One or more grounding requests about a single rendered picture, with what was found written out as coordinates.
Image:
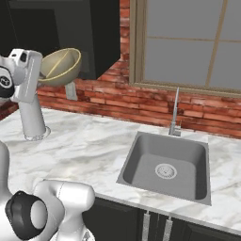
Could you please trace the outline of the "beige framed window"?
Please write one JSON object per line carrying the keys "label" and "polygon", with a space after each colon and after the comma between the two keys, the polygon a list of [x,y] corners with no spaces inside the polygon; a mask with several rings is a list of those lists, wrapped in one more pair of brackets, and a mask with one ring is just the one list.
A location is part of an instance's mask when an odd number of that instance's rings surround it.
{"label": "beige framed window", "polygon": [[241,0],[130,0],[129,81],[241,98]]}

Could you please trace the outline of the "black cupboard door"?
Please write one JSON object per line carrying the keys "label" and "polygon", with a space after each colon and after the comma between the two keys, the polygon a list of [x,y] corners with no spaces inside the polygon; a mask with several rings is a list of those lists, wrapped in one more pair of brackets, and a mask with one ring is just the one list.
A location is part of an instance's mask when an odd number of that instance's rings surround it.
{"label": "black cupboard door", "polygon": [[[143,215],[146,210],[97,198],[83,213],[87,228],[95,241],[141,241]],[[158,215],[150,212],[148,241],[155,241]]]}
{"label": "black cupboard door", "polygon": [[162,241],[165,227],[172,224],[168,241],[241,241],[241,235],[226,233],[188,221],[160,215],[156,241]]}

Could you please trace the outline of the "grey sink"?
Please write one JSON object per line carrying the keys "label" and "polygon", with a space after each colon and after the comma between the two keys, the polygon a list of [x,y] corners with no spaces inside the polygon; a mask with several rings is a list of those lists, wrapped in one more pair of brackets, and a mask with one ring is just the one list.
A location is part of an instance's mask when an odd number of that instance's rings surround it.
{"label": "grey sink", "polygon": [[138,132],[117,182],[211,206],[208,144]]}

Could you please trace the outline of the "black open wall cabinet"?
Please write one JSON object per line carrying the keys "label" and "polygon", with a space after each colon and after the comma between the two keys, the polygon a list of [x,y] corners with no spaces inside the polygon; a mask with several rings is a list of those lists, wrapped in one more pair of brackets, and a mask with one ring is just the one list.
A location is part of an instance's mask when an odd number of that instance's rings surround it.
{"label": "black open wall cabinet", "polygon": [[0,0],[0,55],[82,54],[79,77],[96,80],[121,57],[120,0]]}

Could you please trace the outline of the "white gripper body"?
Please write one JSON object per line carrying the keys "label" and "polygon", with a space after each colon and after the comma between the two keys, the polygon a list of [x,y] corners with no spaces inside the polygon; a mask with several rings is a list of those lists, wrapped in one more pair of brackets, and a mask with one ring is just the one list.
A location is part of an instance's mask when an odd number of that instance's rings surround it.
{"label": "white gripper body", "polygon": [[11,100],[15,103],[32,103],[39,81],[42,54],[36,51],[12,51],[10,57],[14,61],[15,87]]}

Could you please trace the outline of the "silver tap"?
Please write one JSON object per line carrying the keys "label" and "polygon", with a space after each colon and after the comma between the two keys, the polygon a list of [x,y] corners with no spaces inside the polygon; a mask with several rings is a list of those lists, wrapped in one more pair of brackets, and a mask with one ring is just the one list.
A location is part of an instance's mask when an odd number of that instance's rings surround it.
{"label": "silver tap", "polygon": [[181,135],[181,126],[176,125],[177,110],[178,110],[178,98],[179,98],[179,90],[176,90],[175,102],[174,102],[174,106],[173,106],[172,121],[171,121],[170,127],[169,127],[169,135],[175,136],[175,137],[179,137]]}

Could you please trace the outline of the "beige bowl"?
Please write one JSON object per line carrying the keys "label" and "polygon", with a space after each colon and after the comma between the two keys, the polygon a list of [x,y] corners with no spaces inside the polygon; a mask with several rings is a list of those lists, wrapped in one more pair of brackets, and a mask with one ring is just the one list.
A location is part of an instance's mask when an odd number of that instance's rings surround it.
{"label": "beige bowl", "polygon": [[65,86],[77,78],[81,69],[81,52],[65,48],[45,56],[41,62],[39,82],[45,86]]}

